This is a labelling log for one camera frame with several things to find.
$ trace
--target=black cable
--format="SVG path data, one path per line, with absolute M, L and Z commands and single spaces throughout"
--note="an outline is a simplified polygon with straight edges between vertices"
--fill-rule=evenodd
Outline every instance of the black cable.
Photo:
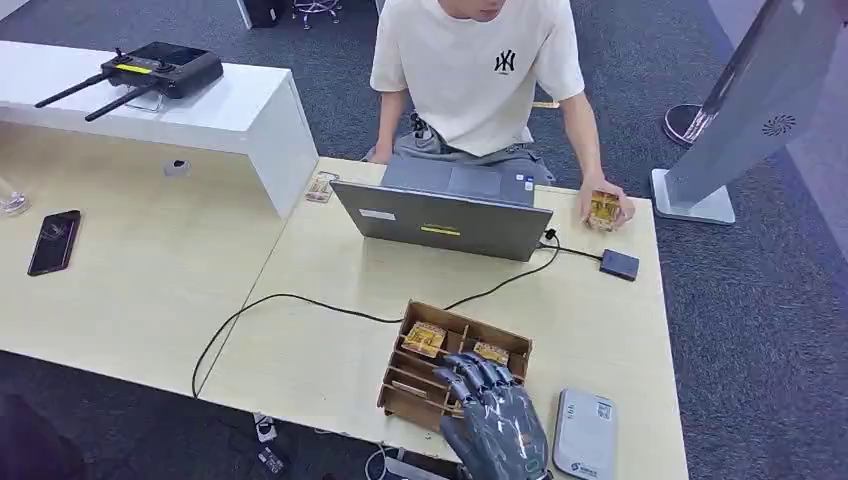
M 200 393 L 197 391 L 197 388 L 196 388 L 197 372 L 198 372 L 198 370 L 200 370 L 200 364 L 201 364 L 201 362 L 203 362 L 203 359 L 206 358 L 206 354 L 209 353 L 209 349 L 212 348 L 212 344 L 215 343 L 215 340 L 217 340 L 218 337 L 221 336 L 221 332 L 223 332 L 224 329 L 227 328 L 227 325 L 229 325 L 230 322 L 232 322 L 233 320 L 238 318 L 239 315 L 241 315 L 242 313 L 250 310 L 251 308 L 253 308 L 257 305 L 259 305 L 262 302 L 265 302 L 267 300 L 271 300 L 272 298 L 296 298 L 298 300 L 303 300 L 304 302 L 309 302 L 309 303 L 311 303 L 313 305 L 317 305 L 319 307 L 324 307 L 324 308 L 326 308 L 328 310 L 332 310 L 334 312 L 344 313 L 344 314 L 347 314 L 347 315 L 353 315 L 353 316 L 356 316 L 356 317 L 362 317 L 362 318 L 365 318 L 365 319 L 368 319 L 368 320 L 373 320 L 373 321 L 378 322 L 378 323 L 400 323 L 400 322 L 403 321 L 402 318 L 399 318 L 397 320 L 386 320 L 384 318 L 379 318 L 379 317 L 375 317 L 373 315 L 368 315 L 367 313 L 357 312 L 356 310 L 348 310 L 346 308 L 334 307 L 332 305 L 327 305 L 326 303 L 322 303 L 322 302 L 319 302 L 317 300 L 312 300 L 312 299 L 306 298 L 306 297 L 301 297 L 300 295 L 295 295 L 293 293 L 275 293 L 273 295 L 268 295 L 266 297 L 260 298 L 259 300 L 251 303 L 250 305 L 242 307 L 239 311 L 232 314 L 232 316 L 230 316 L 230 318 L 228 318 L 218 328 L 218 331 L 215 332 L 215 335 L 212 336 L 212 339 L 209 340 L 209 343 L 206 344 L 206 348 L 203 349 L 203 353 L 201 353 L 200 357 L 197 359 L 197 363 L 194 365 L 194 372 L 192 372 L 192 374 L 191 374 L 191 394 L 194 398 L 198 398 L 198 396 L 200 395 Z
M 547 238 L 548 240 L 551 240 L 551 239 L 555 240 L 556 245 L 546 245 L 544 243 L 539 244 L 540 249 L 544 249 L 544 248 L 554 249 L 553 256 L 544 265 L 542 265 L 539 268 L 534 268 L 533 270 L 530 270 L 530 271 L 515 275 L 513 277 L 510 277 L 510 278 L 504 280 L 503 282 L 499 283 L 498 285 L 494 286 L 493 288 L 491 288 L 491 289 L 489 289 L 485 292 L 478 293 L 478 294 L 475 294 L 475 295 L 471 295 L 469 297 L 463 298 L 462 300 L 456 301 L 456 302 L 450 304 L 449 306 L 445 307 L 444 310 L 451 310 L 451 309 L 456 308 L 456 307 L 458 307 L 458 306 L 460 306 L 464 303 L 470 302 L 471 300 L 476 300 L 478 298 L 483 298 L 487 295 L 491 295 L 492 293 L 495 293 L 501 287 L 503 287 L 507 284 L 510 284 L 510 283 L 512 283 L 512 282 L 514 282 L 518 279 L 524 278 L 528 275 L 532 275 L 534 273 L 541 272 L 542 270 L 548 268 L 552 263 L 554 263 L 554 260 L 556 260 L 557 255 L 559 255 L 559 252 L 561 252 L 561 251 L 574 253 L 574 254 L 577 254 L 577 255 L 583 255 L 583 256 L 586 256 L 586 257 L 591 257 L 591 258 L 595 258 L 597 260 L 601 260 L 601 257 L 596 256 L 596 255 L 592 255 L 592 254 L 585 253 L 585 252 L 580 252 L 578 250 L 571 250 L 571 249 L 568 249 L 568 248 L 563 248 L 562 246 L 560 246 L 559 237 L 557 237 L 556 230 L 554 230 L 554 229 L 547 230 L 545 232 L 545 238 Z M 295 295 L 293 293 L 275 293 L 273 295 L 268 295 L 266 297 L 260 298 L 259 300 L 251 303 L 250 305 L 242 307 L 239 311 L 232 314 L 230 316 L 230 318 L 228 318 L 218 328 L 218 331 L 215 332 L 215 335 L 212 336 L 212 339 L 209 340 L 209 343 L 206 344 L 206 347 L 203 349 L 203 353 L 201 353 L 200 357 L 197 359 L 197 363 L 194 365 L 194 371 L 191 374 L 191 394 L 194 398 L 198 398 L 199 395 L 200 395 L 200 392 L 197 391 L 197 387 L 196 387 L 197 372 L 200 370 L 200 364 L 203 362 L 203 359 L 206 358 L 206 354 L 209 353 L 209 349 L 212 348 L 212 345 L 215 343 L 215 340 L 217 340 L 218 337 L 221 335 L 221 333 L 224 331 L 224 329 L 227 328 L 227 325 L 229 325 L 230 322 L 232 322 L 233 320 L 238 318 L 239 315 L 250 310 L 251 308 L 255 307 L 256 305 L 259 305 L 262 302 L 265 302 L 267 300 L 271 300 L 272 298 L 296 298 L 298 300 L 303 300 L 304 302 L 308 302 L 308 303 L 311 303 L 313 305 L 317 305 L 319 307 L 324 307 L 324 308 L 326 308 L 328 310 L 332 310 L 334 312 L 344 313 L 344 314 L 347 314 L 347 315 L 353 315 L 353 316 L 356 316 L 356 317 L 361 317 L 361 318 L 365 318 L 365 319 L 368 319 L 368 320 L 373 320 L 373 321 L 378 322 L 378 323 L 400 323 L 400 322 L 403 321 L 402 318 L 399 318 L 397 320 L 386 320 L 384 318 L 375 317 L 373 315 L 358 312 L 356 310 L 348 310 L 346 308 L 334 307 L 332 305 L 328 305 L 326 303 L 319 302 L 317 300 L 312 300 L 311 298 L 302 297 L 300 295 Z
M 571 248 L 561 247 L 561 246 L 559 246 L 559 244 L 557 244 L 557 245 L 548 245 L 548 244 L 546 244 L 546 243 L 541 243 L 541 242 L 540 242 L 540 243 L 539 243 L 539 247 L 538 247 L 538 248 L 539 248 L 540 250 L 544 250 L 544 249 L 556 249 L 556 250 L 558 250 L 558 251 L 560 251 L 560 252 L 573 253 L 574 255 L 580 255 L 581 257 L 594 258 L 595 260 L 597 260 L 597 261 L 599 261 L 599 262 L 601 262 L 601 261 L 603 261 L 603 260 L 604 260 L 604 257 L 602 257 L 602 256 L 600 256 L 600 255 L 595 255 L 595 254 L 593 254 L 593 253 L 588 253 L 588 252 L 581 252 L 580 250 L 573 250 L 573 249 L 571 249 Z
M 453 308 L 455 308 L 455 307 L 458 307 L 458 306 L 462 305 L 463 303 L 470 302 L 471 300 L 476 300 L 476 299 L 478 299 L 478 298 L 485 297 L 486 295 L 491 295 L 491 294 L 495 293 L 496 291 L 498 291 L 498 290 L 499 290 L 501 287 L 503 287 L 504 285 L 507 285 L 507 284 L 509 284 L 509 283 L 512 283 L 512 282 L 514 282 L 514 281 L 518 280 L 519 278 L 524 278 L 524 277 L 526 277 L 527 275 L 533 275 L 534 273 L 541 272 L 542 270 L 544 270 L 544 269 L 548 268 L 548 266 L 550 266 L 550 264 L 554 263 L 554 260 L 556 260 L 556 257 L 557 257 L 557 255 L 559 255 L 559 252 L 560 252 L 560 250 L 561 250 L 561 247 L 559 246 L 559 237 L 557 237 L 557 236 L 556 236 L 556 232 L 555 232 L 555 231 L 553 231 L 553 230 L 548 230 L 548 232 L 554 232 L 553 234 L 550 234 L 550 235 L 551 235 L 551 237 L 552 237 L 554 240 L 556 240 L 557 244 L 556 244 L 556 247 L 552 247 L 552 248 L 555 248 L 555 249 L 556 249 L 556 250 L 554 250 L 554 254 L 553 254 L 553 256 L 552 256 L 552 257 L 551 257 L 551 258 L 550 258 L 550 259 L 549 259 L 549 260 L 548 260 L 548 261 L 547 261 L 544 265 L 542 265 L 542 266 L 541 266 L 541 267 L 539 267 L 539 268 L 534 268 L 533 270 L 530 270 L 530 271 L 527 271 L 527 272 L 524 272 L 524 273 L 518 274 L 518 275 L 516 275 L 516 276 L 514 276 L 514 277 L 507 278 L 507 279 L 506 279 L 506 280 L 504 280 L 503 282 L 501 282 L 501 283 L 499 283 L 499 284 L 495 285 L 493 288 L 490 288 L 489 290 L 486 290 L 486 291 L 485 291 L 485 292 L 483 292 L 483 293 L 478 293 L 478 294 L 476 294 L 476 295 L 471 295 L 470 297 L 465 297 L 465 298 L 463 298 L 462 300 L 459 300 L 459 301 L 457 301 L 457 302 L 454 302 L 454 303 L 452 303 L 452 304 L 448 305 L 448 306 L 447 306 L 447 307 L 445 307 L 444 309 L 445 309 L 445 310 L 451 310 L 451 309 L 453 309 Z

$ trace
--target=robotic finger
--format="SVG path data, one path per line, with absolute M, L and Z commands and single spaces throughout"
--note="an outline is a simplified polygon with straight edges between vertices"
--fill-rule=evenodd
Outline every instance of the robotic finger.
M 477 368 L 483 372 L 483 376 L 486 379 L 486 385 L 492 387 L 497 385 L 499 382 L 502 382 L 501 376 L 498 374 L 497 370 L 495 370 L 494 362 L 490 362 L 485 358 L 481 357 L 477 352 L 464 352 L 462 356 L 471 360 Z
M 475 400 L 471 390 L 469 390 L 468 386 L 465 384 L 465 380 L 463 380 L 459 375 L 453 373 L 452 370 L 445 367 L 438 367 L 433 369 L 433 374 L 448 383 L 448 387 L 450 387 L 451 392 L 453 392 L 454 396 L 458 398 L 463 405 Z
M 518 382 L 515 381 L 515 377 L 512 376 L 512 372 L 510 372 L 508 368 L 504 367 L 499 363 L 496 363 L 494 365 L 495 371 L 498 372 L 498 375 L 501 377 L 501 381 L 503 381 L 504 385 L 518 385 Z
M 470 359 L 462 355 L 448 355 L 445 357 L 445 362 L 447 362 L 448 365 L 459 367 L 463 375 L 468 379 L 471 386 L 477 392 L 482 392 L 484 389 L 488 388 L 486 382 L 483 380 L 483 376 L 480 374 L 480 369 L 477 368 L 477 365 Z

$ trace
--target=black power bank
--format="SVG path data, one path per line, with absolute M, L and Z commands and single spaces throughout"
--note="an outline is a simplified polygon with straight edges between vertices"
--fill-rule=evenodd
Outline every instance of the black power bank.
M 604 250 L 601 271 L 632 282 L 639 273 L 639 259 L 613 250 Z

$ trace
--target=gray robotic glove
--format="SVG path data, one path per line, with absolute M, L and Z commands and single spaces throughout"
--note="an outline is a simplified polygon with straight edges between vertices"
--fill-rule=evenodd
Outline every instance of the gray robotic glove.
M 533 402 L 506 367 L 476 353 L 448 355 L 457 367 L 433 373 L 462 403 L 463 418 L 443 416 L 442 435 L 474 480 L 550 478 L 548 440 Z

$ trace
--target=metal stand base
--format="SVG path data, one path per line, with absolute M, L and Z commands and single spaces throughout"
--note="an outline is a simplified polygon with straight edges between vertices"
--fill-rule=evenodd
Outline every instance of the metal stand base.
M 684 103 L 676 107 L 671 107 L 665 112 L 665 122 L 663 123 L 663 132 L 674 143 L 689 148 L 694 143 L 686 138 L 686 131 L 695 120 L 695 116 L 701 111 L 701 105 Z
M 337 11 L 342 9 L 340 0 L 294 0 L 292 2 L 292 20 L 296 20 L 299 14 L 303 15 L 303 29 L 312 28 L 309 25 L 309 15 L 316 13 L 329 13 L 333 17 L 333 23 L 339 23 Z
M 651 189 L 654 191 L 654 207 L 657 215 L 665 218 L 689 220 L 692 222 L 717 223 L 732 225 L 736 223 L 736 214 L 727 188 L 721 187 L 707 198 L 696 203 L 691 208 L 680 208 L 671 204 L 668 190 L 665 186 L 665 174 L 668 170 L 655 168 L 651 170 Z

